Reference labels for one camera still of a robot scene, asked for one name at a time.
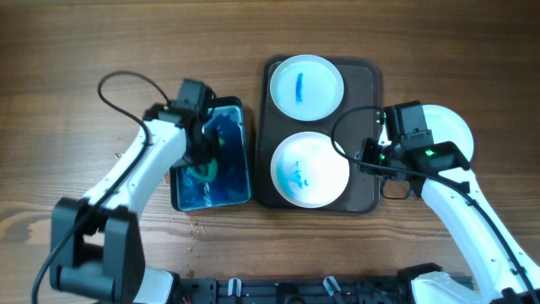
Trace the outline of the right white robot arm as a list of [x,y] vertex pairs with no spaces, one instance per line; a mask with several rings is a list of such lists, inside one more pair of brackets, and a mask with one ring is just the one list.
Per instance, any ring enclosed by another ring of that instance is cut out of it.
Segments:
[[458,146],[430,135],[402,135],[388,145],[368,138],[351,160],[359,169],[408,182],[437,214],[475,277],[479,290],[458,284],[433,264],[405,269],[403,297],[412,303],[537,303],[539,266],[522,250],[484,197]]

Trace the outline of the white plate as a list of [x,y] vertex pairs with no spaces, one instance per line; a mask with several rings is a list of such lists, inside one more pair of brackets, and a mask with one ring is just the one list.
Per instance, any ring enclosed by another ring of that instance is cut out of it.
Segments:
[[[419,163],[436,160],[444,166],[467,166],[474,153],[473,135],[469,126],[448,108],[422,105],[427,127],[432,131],[434,143],[406,151],[407,158]],[[383,127],[376,141],[386,146],[391,141],[386,134],[385,113],[383,118]]]
[[344,81],[337,67],[325,58],[297,55],[277,66],[269,91],[285,116],[314,122],[328,117],[340,106]]
[[270,175],[282,198],[294,206],[315,209],[325,207],[345,191],[350,165],[322,133],[295,133],[273,152]]

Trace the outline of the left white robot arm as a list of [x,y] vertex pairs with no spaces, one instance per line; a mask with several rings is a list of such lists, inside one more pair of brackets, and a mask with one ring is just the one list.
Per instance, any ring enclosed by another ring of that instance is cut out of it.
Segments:
[[209,110],[155,105],[131,146],[82,198],[61,198],[51,214],[51,253],[42,274],[53,289],[104,303],[170,303],[178,276],[147,265],[139,219],[172,167],[217,170]]

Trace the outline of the green scrubbing sponge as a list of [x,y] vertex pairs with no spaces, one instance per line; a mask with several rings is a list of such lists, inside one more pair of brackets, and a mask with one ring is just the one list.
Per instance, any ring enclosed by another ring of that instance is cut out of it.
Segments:
[[199,181],[212,182],[218,175],[220,148],[225,144],[225,141],[222,138],[218,138],[218,140],[218,152],[209,163],[189,166],[186,169],[191,176]]

